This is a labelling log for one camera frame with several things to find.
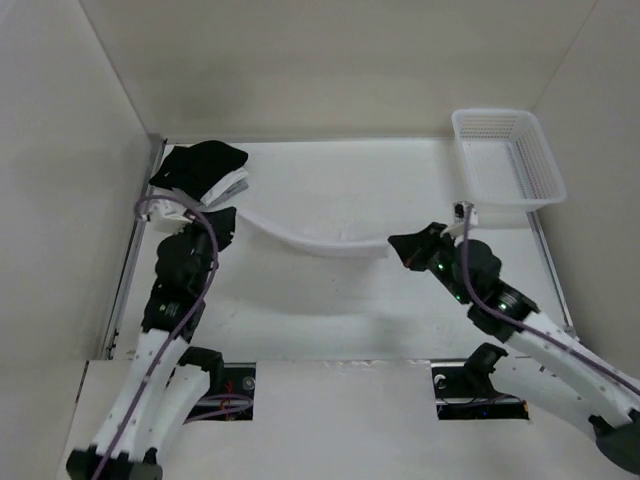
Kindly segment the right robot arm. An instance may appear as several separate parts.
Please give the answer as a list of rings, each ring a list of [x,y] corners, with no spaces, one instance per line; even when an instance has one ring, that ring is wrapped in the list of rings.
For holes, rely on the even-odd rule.
[[[464,370],[473,394],[489,394],[500,383],[510,350],[538,364],[513,367],[513,378],[529,388],[540,407],[583,431],[610,462],[639,472],[639,382],[595,355],[556,325],[539,306],[503,281],[502,262],[490,246],[433,222],[411,234],[392,235],[389,244],[403,266],[430,272],[462,305],[472,324],[500,343],[491,362]]]

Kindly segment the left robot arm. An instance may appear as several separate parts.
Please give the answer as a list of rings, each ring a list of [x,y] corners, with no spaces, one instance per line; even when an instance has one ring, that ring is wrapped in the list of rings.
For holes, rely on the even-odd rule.
[[[200,214],[162,240],[134,358],[90,445],[66,461],[72,479],[160,479],[189,413],[224,387],[221,353],[191,344],[236,210]]]

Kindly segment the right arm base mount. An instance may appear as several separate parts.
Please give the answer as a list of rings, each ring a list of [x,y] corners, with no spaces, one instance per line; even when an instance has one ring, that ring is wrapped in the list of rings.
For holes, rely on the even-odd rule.
[[[491,375],[507,352],[484,343],[466,360],[431,367],[436,415],[441,421],[529,420],[527,403],[494,388]]]

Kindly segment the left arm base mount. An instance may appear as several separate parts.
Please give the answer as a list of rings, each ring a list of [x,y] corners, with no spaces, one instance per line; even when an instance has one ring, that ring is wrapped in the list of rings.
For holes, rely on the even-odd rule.
[[[227,363],[218,381],[198,402],[194,412],[197,415],[224,411],[222,415],[209,420],[233,421],[251,420],[257,383],[255,363]]]

